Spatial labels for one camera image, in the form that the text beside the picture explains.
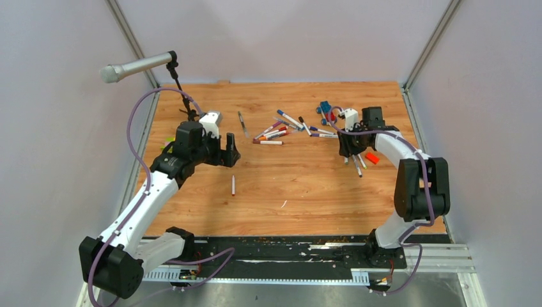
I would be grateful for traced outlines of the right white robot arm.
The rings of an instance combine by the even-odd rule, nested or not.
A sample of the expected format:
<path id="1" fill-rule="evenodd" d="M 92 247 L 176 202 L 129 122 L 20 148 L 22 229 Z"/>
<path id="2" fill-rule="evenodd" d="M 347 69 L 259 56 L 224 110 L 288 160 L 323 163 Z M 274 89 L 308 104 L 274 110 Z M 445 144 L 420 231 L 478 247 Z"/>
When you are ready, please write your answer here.
<path id="1" fill-rule="evenodd" d="M 431 227 L 439 216 L 451 209 L 449 165 L 442 157 L 431 157 L 407 141 L 399 129 L 387 125 L 381 107 L 366 107 L 361 112 L 336 108 L 344 128 L 337 129 L 339 154 L 351 157 L 372 148 L 384 155 L 397 169 L 394 212 L 374 230 L 373 244 L 365 258 L 381 267 L 396 249 L 419 227 Z"/>

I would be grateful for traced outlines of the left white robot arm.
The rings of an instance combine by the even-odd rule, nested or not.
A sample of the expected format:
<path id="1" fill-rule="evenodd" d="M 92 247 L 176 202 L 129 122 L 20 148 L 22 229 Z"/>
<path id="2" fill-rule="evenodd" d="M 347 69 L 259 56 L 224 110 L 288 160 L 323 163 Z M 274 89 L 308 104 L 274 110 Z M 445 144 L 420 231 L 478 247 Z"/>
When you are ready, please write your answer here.
<path id="1" fill-rule="evenodd" d="M 98 237 L 86 237 L 79 246 L 82 277 L 95 287 L 128 299 L 145 274 L 170 260 L 196 265 L 194 234 L 172 226 L 159 238 L 141 245 L 146 230 L 161 208 L 194 174 L 196 166 L 233 167 L 240 159 L 235 135 L 221 136 L 215 123 L 182 122 L 174 141 L 145 167 L 147 179 L 128 207 Z"/>

